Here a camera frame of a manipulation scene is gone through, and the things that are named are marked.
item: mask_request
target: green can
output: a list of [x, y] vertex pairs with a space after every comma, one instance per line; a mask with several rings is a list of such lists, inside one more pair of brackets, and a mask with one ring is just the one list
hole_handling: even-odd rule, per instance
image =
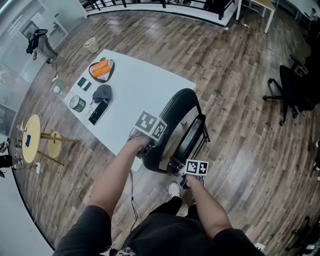
[[78, 95], [73, 96], [70, 100], [69, 104], [70, 108], [72, 108], [74, 111], [82, 112], [86, 107], [86, 102], [82, 98], [80, 98]]

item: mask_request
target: blue object on table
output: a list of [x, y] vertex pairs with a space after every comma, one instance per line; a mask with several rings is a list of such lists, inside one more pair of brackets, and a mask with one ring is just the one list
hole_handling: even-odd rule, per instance
[[26, 142], [25, 142], [25, 146], [26, 146], [26, 147], [29, 147], [30, 140], [31, 140], [31, 135], [27, 135], [27, 136], [26, 136]]

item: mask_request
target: trash can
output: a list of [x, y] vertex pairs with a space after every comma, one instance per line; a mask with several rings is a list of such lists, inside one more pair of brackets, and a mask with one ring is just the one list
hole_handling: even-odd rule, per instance
[[91, 53], [96, 53], [97, 51], [99, 51], [99, 46], [96, 42], [96, 38], [92, 37], [90, 38], [88, 41], [86, 41], [83, 45], [84, 48], [86, 48], [89, 52]]

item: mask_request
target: smartphone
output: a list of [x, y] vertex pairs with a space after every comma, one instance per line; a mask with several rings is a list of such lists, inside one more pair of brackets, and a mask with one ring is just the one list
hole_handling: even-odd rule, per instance
[[91, 82], [89, 82], [84, 77], [81, 77], [81, 79], [78, 82], [78, 86], [80, 86], [80, 88], [86, 92], [90, 88]]
[[101, 101], [99, 105], [96, 107], [96, 109], [93, 111], [92, 115], [89, 117], [90, 123], [95, 126], [96, 123], [102, 117], [102, 115], [106, 112], [108, 107], [109, 107], [108, 103], [106, 103], [104, 100]]

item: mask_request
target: gray pants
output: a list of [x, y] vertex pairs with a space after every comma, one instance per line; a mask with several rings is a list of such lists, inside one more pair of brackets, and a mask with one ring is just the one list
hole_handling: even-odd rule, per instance
[[38, 50], [47, 61], [56, 57], [56, 52], [52, 49], [46, 34], [39, 37]]

